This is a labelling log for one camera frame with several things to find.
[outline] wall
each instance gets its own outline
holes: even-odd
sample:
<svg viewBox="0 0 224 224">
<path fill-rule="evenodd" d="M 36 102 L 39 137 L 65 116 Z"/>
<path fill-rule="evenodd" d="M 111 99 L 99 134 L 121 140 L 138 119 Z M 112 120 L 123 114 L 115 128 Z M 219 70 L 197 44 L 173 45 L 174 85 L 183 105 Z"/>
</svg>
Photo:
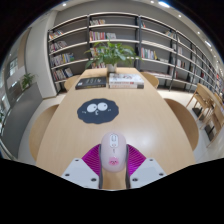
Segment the wall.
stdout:
<svg viewBox="0 0 224 224">
<path fill-rule="evenodd" d="M 36 81 L 42 98 L 56 96 L 47 54 L 48 29 L 54 25 L 56 15 L 57 12 L 53 11 L 35 24 L 30 31 L 26 45 L 27 73 L 37 75 Z"/>
<path fill-rule="evenodd" d="M 25 128 L 41 102 L 42 97 L 39 88 L 37 83 L 34 83 L 29 89 L 25 90 L 7 117 L 2 142 L 16 158 L 18 158 L 19 145 Z"/>
<path fill-rule="evenodd" d="M 66 10 L 58 12 L 54 26 L 68 19 L 96 12 L 128 12 L 138 15 L 144 15 L 161 21 L 179 30 L 181 33 L 187 36 L 206 54 L 208 59 L 213 62 L 213 57 L 209 50 L 205 47 L 205 44 L 188 26 L 186 26 L 174 16 L 164 12 L 163 10 L 144 3 L 130 2 L 125 0 L 104 0 L 76 5 L 74 7 L 70 7 Z"/>
</svg>

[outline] ceiling light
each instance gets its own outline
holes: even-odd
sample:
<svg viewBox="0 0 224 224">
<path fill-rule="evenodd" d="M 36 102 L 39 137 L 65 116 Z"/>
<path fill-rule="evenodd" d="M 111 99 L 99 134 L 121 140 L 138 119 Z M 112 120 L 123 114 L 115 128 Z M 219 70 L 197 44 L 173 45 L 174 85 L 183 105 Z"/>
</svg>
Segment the ceiling light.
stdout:
<svg viewBox="0 0 224 224">
<path fill-rule="evenodd" d="M 170 6 L 165 2 L 159 2 L 159 4 L 163 7 L 169 8 Z"/>
<path fill-rule="evenodd" d="M 205 40 L 205 43 L 206 43 L 209 47 L 212 46 L 212 45 L 211 45 L 208 41 L 206 41 L 206 40 Z"/>
</svg>

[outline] black mat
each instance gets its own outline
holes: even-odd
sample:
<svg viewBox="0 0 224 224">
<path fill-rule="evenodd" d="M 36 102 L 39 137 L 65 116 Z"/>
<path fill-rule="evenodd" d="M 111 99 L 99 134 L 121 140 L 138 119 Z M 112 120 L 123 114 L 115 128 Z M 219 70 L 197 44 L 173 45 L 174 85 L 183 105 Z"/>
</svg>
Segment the black mat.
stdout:
<svg viewBox="0 0 224 224">
<path fill-rule="evenodd" d="M 214 138 L 214 134 L 213 134 L 213 132 L 211 131 L 211 129 L 212 129 L 212 128 L 210 127 L 210 125 L 207 125 L 207 126 L 205 127 L 205 131 L 206 131 L 206 133 L 207 133 L 208 138 L 209 138 L 210 141 Z"/>
<path fill-rule="evenodd" d="M 85 102 L 77 110 L 77 114 L 85 123 L 101 124 L 112 121 L 119 114 L 119 108 L 114 101 L 92 99 Z"/>
<path fill-rule="evenodd" d="M 197 117 L 199 117 L 199 115 L 201 114 L 201 109 L 199 109 L 199 108 L 192 108 L 192 110 L 197 115 Z M 202 114 L 199 120 L 202 121 L 202 120 L 204 120 L 204 118 L 205 118 L 205 116 Z"/>
</svg>

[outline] cartoon face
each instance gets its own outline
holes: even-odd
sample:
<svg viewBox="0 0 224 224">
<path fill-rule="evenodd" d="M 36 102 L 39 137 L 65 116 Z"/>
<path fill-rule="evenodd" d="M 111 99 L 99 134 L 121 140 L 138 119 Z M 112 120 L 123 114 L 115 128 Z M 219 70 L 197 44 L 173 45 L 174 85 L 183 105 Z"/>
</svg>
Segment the cartoon face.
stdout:
<svg viewBox="0 0 224 224">
<path fill-rule="evenodd" d="M 100 124 L 112 121 L 119 113 L 114 101 L 93 99 L 84 103 L 77 111 L 79 119 L 85 123 Z"/>
</svg>

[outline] window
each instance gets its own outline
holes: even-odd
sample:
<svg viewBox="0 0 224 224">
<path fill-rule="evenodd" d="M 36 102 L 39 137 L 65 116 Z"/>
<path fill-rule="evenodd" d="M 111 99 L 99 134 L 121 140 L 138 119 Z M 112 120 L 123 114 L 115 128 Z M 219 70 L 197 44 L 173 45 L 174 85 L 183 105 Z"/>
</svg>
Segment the window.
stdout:
<svg viewBox="0 0 224 224">
<path fill-rule="evenodd" d="M 10 76 L 18 70 L 17 58 L 10 62 Z"/>
</svg>

